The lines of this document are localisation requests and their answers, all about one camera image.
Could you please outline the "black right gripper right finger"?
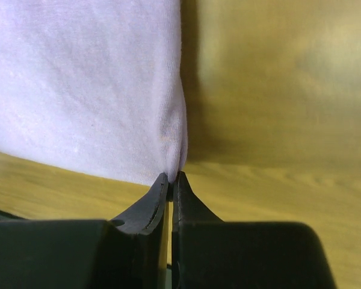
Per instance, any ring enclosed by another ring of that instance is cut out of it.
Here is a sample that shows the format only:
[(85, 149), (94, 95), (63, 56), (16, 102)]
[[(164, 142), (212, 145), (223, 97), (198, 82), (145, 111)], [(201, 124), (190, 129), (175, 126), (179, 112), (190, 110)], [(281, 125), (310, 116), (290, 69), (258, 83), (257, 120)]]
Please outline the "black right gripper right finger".
[(316, 232), (300, 222), (225, 222), (173, 185), (173, 288), (335, 288)]

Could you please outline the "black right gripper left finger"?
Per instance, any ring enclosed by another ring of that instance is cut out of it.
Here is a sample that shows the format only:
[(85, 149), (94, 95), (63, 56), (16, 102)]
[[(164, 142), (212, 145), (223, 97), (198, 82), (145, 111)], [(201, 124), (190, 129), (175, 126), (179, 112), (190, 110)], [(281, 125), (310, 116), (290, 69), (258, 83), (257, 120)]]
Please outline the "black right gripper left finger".
[(164, 288), (169, 182), (111, 220), (31, 220), (0, 211), (0, 288)]

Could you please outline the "lavender t shirt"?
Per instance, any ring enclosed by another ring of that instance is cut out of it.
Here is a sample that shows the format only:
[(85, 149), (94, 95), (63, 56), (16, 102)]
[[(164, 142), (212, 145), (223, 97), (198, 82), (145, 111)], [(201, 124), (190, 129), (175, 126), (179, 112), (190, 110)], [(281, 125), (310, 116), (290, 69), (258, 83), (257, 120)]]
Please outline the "lavender t shirt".
[(0, 0), (0, 152), (150, 185), (187, 157), (179, 1)]

